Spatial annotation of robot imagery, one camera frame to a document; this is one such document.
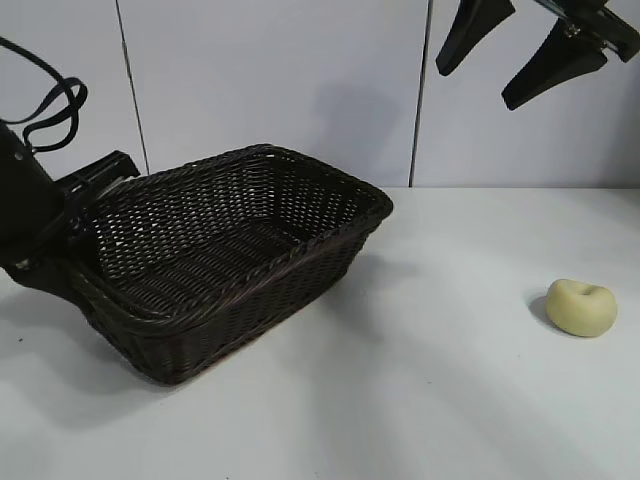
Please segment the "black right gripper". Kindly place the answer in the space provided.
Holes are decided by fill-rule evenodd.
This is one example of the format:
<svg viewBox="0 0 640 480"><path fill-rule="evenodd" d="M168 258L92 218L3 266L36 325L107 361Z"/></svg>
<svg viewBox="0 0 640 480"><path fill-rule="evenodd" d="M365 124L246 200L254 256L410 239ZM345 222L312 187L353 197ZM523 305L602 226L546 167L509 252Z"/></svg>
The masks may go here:
<svg viewBox="0 0 640 480"><path fill-rule="evenodd" d="M633 58L633 27L606 1L537 0L567 24L555 24L544 42L502 91L511 111L555 86L601 69L607 57L594 36L623 62ZM515 13L509 0L460 0L452 26L437 57L442 76L450 75L471 50Z"/></svg>

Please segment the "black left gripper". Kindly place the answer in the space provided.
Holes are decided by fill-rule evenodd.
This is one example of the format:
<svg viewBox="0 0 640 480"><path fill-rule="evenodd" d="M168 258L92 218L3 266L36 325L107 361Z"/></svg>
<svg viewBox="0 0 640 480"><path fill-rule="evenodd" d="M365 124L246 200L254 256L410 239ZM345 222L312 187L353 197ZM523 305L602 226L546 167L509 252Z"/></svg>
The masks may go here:
<svg viewBox="0 0 640 480"><path fill-rule="evenodd" d="M55 181L8 127L1 128L1 265L19 285L68 301L81 311L90 303L51 258L36 259L72 236L72 246L97 245L98 199L118 183L140 175L121 151Z"/></svg>

